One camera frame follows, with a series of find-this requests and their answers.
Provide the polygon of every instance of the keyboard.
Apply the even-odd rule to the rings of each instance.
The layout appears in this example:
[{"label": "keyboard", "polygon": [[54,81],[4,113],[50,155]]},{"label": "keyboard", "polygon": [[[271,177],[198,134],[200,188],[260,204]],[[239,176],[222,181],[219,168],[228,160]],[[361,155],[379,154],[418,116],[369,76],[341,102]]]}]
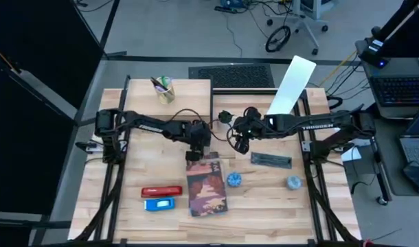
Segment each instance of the keyboard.
[{"label": "keyboard", "polygon": [[419,141],[407,140],[403,142],[403,150],[408,162],[415,161],[419,165]]},{"label": "keyboard", "polygon": [[419,77],[371,78],[381,106],[419,106]]}]

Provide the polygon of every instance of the white paper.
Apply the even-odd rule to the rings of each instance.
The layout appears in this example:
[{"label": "white paper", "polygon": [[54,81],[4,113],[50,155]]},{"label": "white paper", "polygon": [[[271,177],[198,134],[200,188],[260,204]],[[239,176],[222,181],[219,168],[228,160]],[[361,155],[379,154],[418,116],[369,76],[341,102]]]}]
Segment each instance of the white paper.
[{"label": "white paper", "polygon": [[314,62],[294,56],[267,114],[291,113],[316,66]]}]

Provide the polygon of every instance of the red object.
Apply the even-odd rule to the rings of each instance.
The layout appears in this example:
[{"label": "red object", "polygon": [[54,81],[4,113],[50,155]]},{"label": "red object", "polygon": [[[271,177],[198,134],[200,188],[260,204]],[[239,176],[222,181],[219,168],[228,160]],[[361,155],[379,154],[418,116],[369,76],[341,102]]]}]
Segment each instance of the red object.
[{"label": "red object", "polygon": [[158,198],[166,196],[180,196],[182,195],[181,186],[165,186],[165,187],[147,187],[142,188],[142,198]]}]

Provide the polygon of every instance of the blue ball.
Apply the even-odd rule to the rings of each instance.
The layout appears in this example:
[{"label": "blue ball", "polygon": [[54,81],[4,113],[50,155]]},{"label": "blue ball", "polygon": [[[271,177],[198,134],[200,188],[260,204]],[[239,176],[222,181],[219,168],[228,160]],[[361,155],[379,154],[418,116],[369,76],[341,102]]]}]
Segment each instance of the blue ball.
[{"label": "blue ball", "polygon": [[301,179],[299,179],[298,176],[289,176],[287,178],[287,187],[289,189],[292,189],[292,190],[299,189],[301,188],[301,185],[302,185]]},{"label": "blue ball", "polygon": [[231,187],[239,187],[242,183],[242,176],[238,172],[232,172],[228,175],[228,185]]}]

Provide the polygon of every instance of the chair wheel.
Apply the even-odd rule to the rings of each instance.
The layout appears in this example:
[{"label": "chair wheel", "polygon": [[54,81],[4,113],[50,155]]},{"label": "chair wheel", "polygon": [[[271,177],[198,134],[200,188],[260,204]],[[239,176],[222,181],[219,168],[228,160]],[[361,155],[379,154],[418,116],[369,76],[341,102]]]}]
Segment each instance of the chair wheel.
[{"label": "chair wheel", "polygon": [[376,202],[379,203],[382,206],[387,206],[388,205],[388,202],[380,196],[378,198],[376,198]]}]

